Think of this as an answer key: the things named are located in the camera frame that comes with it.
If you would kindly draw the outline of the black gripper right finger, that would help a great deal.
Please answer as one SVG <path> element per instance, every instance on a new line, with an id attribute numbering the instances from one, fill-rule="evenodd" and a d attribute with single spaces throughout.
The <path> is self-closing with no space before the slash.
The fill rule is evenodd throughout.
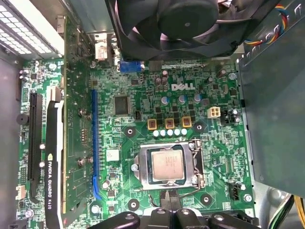
<path id="1" fill-rule="evenodd" d="M 196 215 L 194 209 L 183 208 L 181 197 L 176 191 L 171 192 L 171 209 L 174 212 L 175 229 L 258 229 L 259 220 L 245 212 L 214 212 L 210 215 Z"/>

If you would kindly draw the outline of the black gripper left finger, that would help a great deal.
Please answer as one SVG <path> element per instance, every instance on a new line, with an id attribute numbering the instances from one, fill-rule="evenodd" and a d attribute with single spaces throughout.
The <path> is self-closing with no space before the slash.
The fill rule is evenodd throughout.
<path id="1" fill-rule="evenodd" d="M 160 206 L 155 207 L 151 214 L 138 216 L 134 212 L 122 212 L 107 220 L 101 221 L 91 229 L 169 229 L 171 226 L 170 192 L 160 195 Z"/>

